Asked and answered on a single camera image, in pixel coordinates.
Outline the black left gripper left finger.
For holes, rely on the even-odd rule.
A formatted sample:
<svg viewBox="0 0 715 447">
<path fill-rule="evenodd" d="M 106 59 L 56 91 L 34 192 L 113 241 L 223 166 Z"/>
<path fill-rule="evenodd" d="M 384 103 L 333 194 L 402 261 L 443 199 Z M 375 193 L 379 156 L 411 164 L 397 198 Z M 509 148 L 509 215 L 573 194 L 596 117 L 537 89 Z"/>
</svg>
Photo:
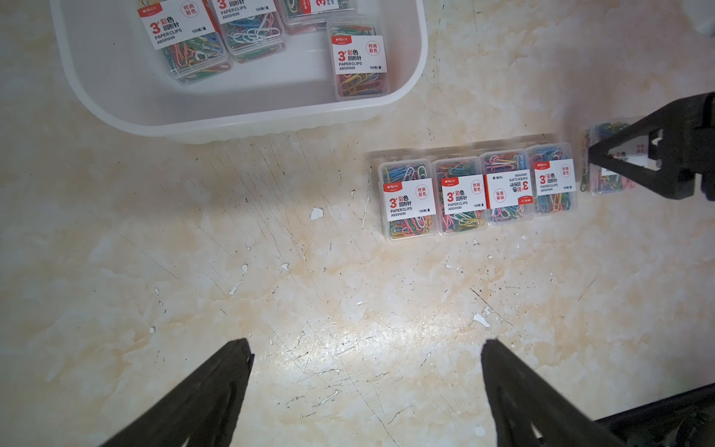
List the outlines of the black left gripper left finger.
<svg viewBox="0 0 715 447">
<path fill-rule="evenodd" d="M 238 424 L 254 355 L 249 341 L 222 346 L 106 446 L 228 446 Z"/>
</svg>

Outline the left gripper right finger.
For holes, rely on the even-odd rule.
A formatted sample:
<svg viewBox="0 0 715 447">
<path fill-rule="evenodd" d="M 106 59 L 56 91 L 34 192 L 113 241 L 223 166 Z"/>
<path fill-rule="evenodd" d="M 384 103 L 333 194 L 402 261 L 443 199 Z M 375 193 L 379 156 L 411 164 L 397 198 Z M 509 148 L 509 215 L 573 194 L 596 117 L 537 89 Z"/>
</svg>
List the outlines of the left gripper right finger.
<svg viewBox="0 0 715 447">
<path fill-rule="evenodd" d="M 622 446 L 497 339 L 482 347 L 498 446 Z"/>
</svg>

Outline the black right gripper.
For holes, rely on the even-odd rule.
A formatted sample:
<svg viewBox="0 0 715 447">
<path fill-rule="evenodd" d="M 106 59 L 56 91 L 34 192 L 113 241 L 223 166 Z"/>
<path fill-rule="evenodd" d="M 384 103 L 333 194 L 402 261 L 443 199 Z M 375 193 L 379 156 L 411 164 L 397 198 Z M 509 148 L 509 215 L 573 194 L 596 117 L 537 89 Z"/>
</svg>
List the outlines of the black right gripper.
<svg viewBox="0 0 715 447">
<path fill-rule="evenodd" d="M 676 100 L 592 145 L 588 162 L 665 197 L 714 200 L 714 93 Z"/>
</svg>

